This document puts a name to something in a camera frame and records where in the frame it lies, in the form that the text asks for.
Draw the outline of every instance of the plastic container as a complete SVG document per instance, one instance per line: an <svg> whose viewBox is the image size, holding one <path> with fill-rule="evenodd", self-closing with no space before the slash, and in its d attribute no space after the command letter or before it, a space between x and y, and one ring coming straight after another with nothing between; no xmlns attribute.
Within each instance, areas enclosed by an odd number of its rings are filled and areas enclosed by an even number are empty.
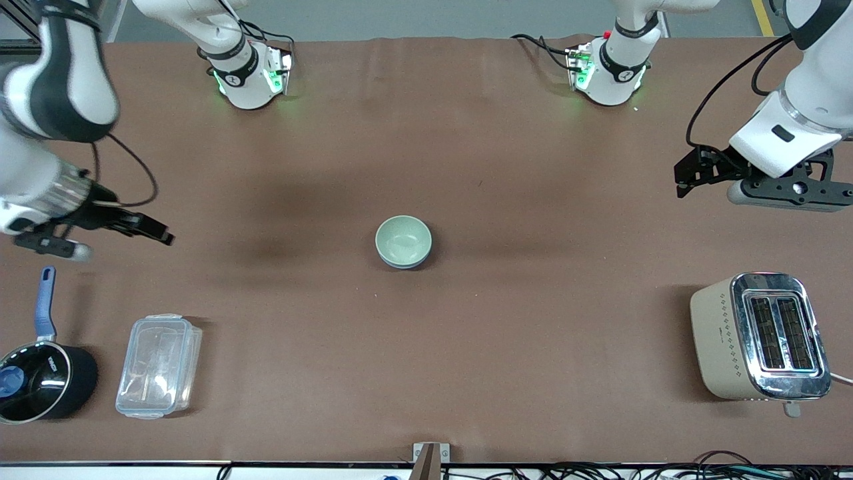
<svg viewBox="0 0 853 480"><path fill-rule="evenodd" d="M180 315L138 320L127 345L115 409L134 419L160 419L189 406L201 329Z"/></svg>

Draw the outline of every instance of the pot handle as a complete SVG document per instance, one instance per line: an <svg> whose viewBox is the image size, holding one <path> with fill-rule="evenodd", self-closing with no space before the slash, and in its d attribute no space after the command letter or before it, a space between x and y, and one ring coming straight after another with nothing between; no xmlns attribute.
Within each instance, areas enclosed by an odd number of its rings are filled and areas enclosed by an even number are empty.
<svg viewBox="0 0 853 480"><path fill-rule="evenodd" d="M36 338L37 341L53 342L56 340L56 328L50 317L50 306L53 304L53 287L56 281L56 269L46 266L38 282L38 297L36 298Z"/></svg>

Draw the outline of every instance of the brown table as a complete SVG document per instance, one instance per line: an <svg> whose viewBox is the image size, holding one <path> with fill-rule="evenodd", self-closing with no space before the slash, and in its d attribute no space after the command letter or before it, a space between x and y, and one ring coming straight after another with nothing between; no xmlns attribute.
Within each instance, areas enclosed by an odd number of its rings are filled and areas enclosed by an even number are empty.
<svg viewBox="0 0 853 480"><path fill-rule="evenodd" d="M784 417L703 386L688 299L737 272L809 289L833 368L848 351L853 210L736 207L722 185L676 198L672 166L701 97L766 40L666 40L645 86L601 108L515 41L298 45L295 97L231 108L191 44L111 44L115 132L157 173L144 212L171 248L98 231L87 265L56 260L60 341L101 381L74 418L0 428L3 460L398 460L444 441L455 460L853 463L853 389ZM568 44L568 40L557 44ZM798 54L774 61L772 85ZM748 73L697 139L724 146L757 105ZM57 145L90 164L85 145ZM105 144L104 183L148 184ZM850 148L838 175L853 175ZM418 272L374 252L379 223L434 232ZM0 349L32 340L39 269L3 242ZM192 408L157 421L113 403L131 325L204 329ZM44 446L49 439L50 448Z"/></svg>

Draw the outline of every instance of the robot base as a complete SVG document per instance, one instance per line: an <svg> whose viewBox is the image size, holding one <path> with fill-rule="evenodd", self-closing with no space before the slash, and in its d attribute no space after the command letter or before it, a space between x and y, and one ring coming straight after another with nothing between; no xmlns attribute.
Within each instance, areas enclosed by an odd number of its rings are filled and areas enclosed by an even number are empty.
<svg viewBox="0 0 853 480"><path fill-rule="evenodd" d="M598 58L604 38L596 38L591 43L566 51L566 65L580 68L580 72L569 72L569 86L573 91L581 91L593 102L611 107L625 103L638 88L647 67L634 75L628 82L617 82L613 75L602 67Z"/></svg>
<svg viewBox="0 0 853 480"><path fill-rule="evenodd" d="M260 61L242 86L233 86L229 75L224 79L214 72L219 91L229 102L243 110L254 110L269 103L276 95L287 94L287 83L293 69L293 52L279 50L261 42L249 42Z"/></svg>

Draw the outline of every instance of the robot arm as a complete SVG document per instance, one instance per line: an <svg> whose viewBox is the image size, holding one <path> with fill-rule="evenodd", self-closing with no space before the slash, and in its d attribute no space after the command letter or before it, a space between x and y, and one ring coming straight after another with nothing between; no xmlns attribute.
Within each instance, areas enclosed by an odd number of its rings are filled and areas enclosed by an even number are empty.
<svg viewBox="0 0 853 480"><path fill-rule="evenodd" d="M719 0L612 0L616 26L609 38L596 38L569 52L573 90L593 102L619 105L640 88L648 56L662 35L658 12L692 14L710 10Z"/></svg>
<svg viewBox="0 0 853 480"><path fill-rule="evenodd" d="M100 140L119 117L88 0L39 0L41 56L0 73L0 231L39 253L87 260L90 249L58 225L108 228L170 244L167 228L115 207L110 190L50 152L44 140Z"/></svg>
<svg viewBox="0 0 853 480"><path fill-rule="evenodd" d="M676 165L678 196L736 180L737 204L835 212L853 204L853 184L833 182L832 147L853 134L851 0L785 3L803 60L758 106L722 152L696 147ZM813 166L822 174L813 176Z"/></svg>
<svg viewBox="0 0 853 480"><path fill-rule="evenodd" d="M147 17L164 22L196 42L219 90L237 108L255 109L286 93L293 52L246 38L233 8L247 0L133 0Z"/></svg>

